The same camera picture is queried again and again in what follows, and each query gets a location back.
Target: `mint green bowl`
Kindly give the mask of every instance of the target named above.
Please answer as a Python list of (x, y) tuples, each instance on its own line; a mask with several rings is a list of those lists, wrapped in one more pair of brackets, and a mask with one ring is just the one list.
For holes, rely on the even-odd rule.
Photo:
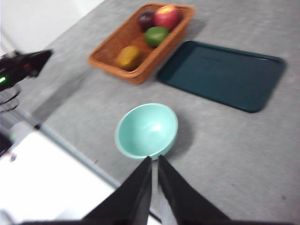
[(115, 143), (125, 156), (152, 160), (173, 146), (178, 130), (174, 111), (166, 105), (149, 103), (129, 111), (119, 122)]

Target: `lime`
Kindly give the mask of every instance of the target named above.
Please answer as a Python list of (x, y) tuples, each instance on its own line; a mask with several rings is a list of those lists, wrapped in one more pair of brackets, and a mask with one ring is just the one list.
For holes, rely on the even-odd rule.
[(157, 47), (168, 35), (169, 30), (166, 27), (151, 27), (145, 33), (145, 40), (152, 47)]

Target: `green led light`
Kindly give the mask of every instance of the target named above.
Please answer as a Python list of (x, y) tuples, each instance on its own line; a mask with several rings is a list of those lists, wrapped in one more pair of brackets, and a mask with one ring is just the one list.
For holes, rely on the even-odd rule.
[(1, 77), (1, 78), (0, 78), (0, 83), (2, 83), (2, 82), (5, 81), (5, 80), (6, 80), (5, 77)]

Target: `red apple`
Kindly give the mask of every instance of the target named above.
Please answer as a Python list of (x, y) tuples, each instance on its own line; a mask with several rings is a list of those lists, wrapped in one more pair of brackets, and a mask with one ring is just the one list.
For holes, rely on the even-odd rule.
[(154, 27), (154, 11), (146, 10), (143, 11), (139, 16), (139, 24), (143, 31), (146, 31), (150, 27)]
[(155, 26), (166, 27), (168, 30), (173, 30), (180, 22), (180, 13), (173, 5), (161, 7), (154, 14)]

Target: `white surface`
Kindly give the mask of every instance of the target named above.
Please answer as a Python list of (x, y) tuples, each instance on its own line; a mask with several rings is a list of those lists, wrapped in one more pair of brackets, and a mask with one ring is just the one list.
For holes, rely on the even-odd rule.
[(1, 0), (1, 55), (40, 51), (103, 0)]
[[(38, 131), (12, 152), (14, 162), (0, 157), (0, 209), (15, 222), (81, 219), (114, 191)], [(150, 217), (148, 224), (159, 223)]]

